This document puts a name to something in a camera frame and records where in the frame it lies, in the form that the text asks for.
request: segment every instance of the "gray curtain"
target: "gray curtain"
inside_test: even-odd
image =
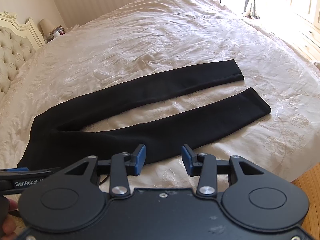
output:
[[[256,0],[245,0],[243,15],[252,19],[259,19],[256,8]]]

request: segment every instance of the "black pants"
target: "black pants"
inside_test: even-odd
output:
[[[84,132],[86,125],[135,107],[243,80],[234,60],[206,63],[147,75],[73,98],[35,117],[18,167],[65,167],[88,155],[110,159],[147,148],[145,163],[180,154],[183,144],[197,148],[223,138],[270,113],[252,89],[219,102],[153,122],[111,131]]]

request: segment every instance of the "circular disc cover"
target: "circular disc cover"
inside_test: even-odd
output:
[[[81,176],[47,178],[23,192],[19,211],[25,222],[46,232],[65,233],[91,223],[105,206],[101,190]]]
[[[295,185],[248,175],[230,186],[222,205],[237,221],[256,229],[277,230],[298,224],[307,214],[309,200]]]

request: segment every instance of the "wooden floor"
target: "wooden floor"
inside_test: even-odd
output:
[[[301,188],[310,200],[309,212],[302,227],[320,240],[320,163],[292,183]]]

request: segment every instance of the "bed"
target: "bed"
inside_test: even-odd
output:
[[[237,62],[244,81],[132,109],[83,130],[150,122],[253,87],[271,114],[195,152],[225,160],[241,155],[295,180],[320,161],[320,71],[217,0],[138,0],[39,46],[0,102],[0,167],[16,166],[34,117],[56,104],[144,75],[229,59]],[[146,165],[139,177],[129,177],[131,189],[196,188],[197,180],[187,176],[181,156]],[[227,186],[221,176],[218,190]],[[100,187],[108,191],[108,182]]]

